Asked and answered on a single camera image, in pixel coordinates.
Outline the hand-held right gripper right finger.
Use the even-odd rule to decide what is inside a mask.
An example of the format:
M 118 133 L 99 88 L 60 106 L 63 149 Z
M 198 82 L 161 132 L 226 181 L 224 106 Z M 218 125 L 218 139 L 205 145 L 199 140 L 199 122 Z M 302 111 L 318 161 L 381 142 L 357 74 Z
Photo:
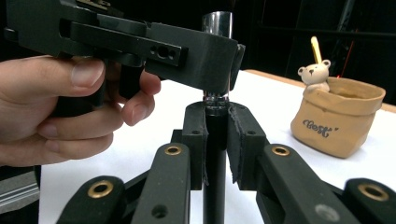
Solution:
M 255 190 L 255 164 L 268 144 L 266 134 L 250 110 L 230 103 L 228 110 L 227 153 L 233 182 L 241 190 Z

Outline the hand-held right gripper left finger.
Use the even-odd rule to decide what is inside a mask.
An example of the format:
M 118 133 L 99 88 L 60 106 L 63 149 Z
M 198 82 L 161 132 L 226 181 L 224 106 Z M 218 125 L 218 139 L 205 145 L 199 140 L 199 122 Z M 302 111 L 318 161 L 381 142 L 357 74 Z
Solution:
M 205 153 L 208 138 L 205 106 L 193 103 L 185 109 L 183 128 L 173 130 L 171 142 L 184 144 L 191 155 L 191 189 L 201 190 L 206 180 Z

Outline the black makeup brush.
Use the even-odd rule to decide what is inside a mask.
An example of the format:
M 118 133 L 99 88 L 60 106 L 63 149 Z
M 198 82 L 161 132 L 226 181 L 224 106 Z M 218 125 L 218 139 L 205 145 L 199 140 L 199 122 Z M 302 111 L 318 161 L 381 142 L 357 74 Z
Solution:
M 205 183 L 203 184 L 203 224 L 224 224 L 227 147 L 228 92 L 206 91 Z

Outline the thin dark-handled paintbrush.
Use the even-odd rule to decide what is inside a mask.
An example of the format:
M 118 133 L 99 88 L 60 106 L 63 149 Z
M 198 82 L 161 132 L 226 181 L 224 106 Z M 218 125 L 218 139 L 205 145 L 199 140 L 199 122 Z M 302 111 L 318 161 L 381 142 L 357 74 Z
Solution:
M 313 51 L 314 59 L 316 63 L 322 63 L 321 52 L 318 44 L 318 39 L 312 36 L 311 39 L 311 49 Z

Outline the tan bear pen holder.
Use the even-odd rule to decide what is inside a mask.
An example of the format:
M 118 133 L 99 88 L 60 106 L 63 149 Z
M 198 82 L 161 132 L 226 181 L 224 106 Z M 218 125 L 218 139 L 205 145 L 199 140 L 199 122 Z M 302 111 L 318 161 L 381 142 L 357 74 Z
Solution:
M 386 91 L 349 78 L 331 77 L 331 62 L 302 66 L 303 99 L 290 124 L 303 144 L 337 158 L 348 158 L 365 143 Z

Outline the metal floor rail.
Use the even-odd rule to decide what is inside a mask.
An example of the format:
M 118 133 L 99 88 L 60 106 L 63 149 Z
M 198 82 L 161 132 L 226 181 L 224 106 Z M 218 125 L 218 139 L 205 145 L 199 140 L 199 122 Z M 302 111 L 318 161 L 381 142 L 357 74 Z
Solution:
M 33 167 L 0 167 L 0 215 L 35 203 L 39 195 Z

